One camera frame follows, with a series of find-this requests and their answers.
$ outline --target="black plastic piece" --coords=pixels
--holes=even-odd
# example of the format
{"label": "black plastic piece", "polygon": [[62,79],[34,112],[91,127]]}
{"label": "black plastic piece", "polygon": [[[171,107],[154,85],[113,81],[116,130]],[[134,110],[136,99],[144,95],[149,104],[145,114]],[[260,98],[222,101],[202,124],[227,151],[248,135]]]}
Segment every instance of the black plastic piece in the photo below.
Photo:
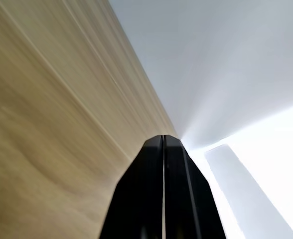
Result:
{"label": "black plastic piece", "polygon": [[207,180],[180,140],[147,140],[118,182],[101,239],[162,238],[163,166],[167,239],[225,239]]}
{"label": "black plastic piece", "polygon": [[147,140],[118,182],[101,239],[162,237],[163,136]]}
{"label": "black plastic piece", "polygon": [[180,140],[165,136],[165,224],[168,239],[225,239],[210,186]]}

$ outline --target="wooden wall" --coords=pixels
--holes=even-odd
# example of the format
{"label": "wooden wall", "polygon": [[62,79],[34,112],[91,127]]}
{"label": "wooden wall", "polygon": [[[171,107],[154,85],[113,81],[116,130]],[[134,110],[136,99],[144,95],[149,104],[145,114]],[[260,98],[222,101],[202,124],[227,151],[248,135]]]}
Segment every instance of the wooden wall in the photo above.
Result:
{"label": "wooden wall", "polygon": [[0,239],[97,238],[156,134],[175,132],[107,1],[0,0]]}

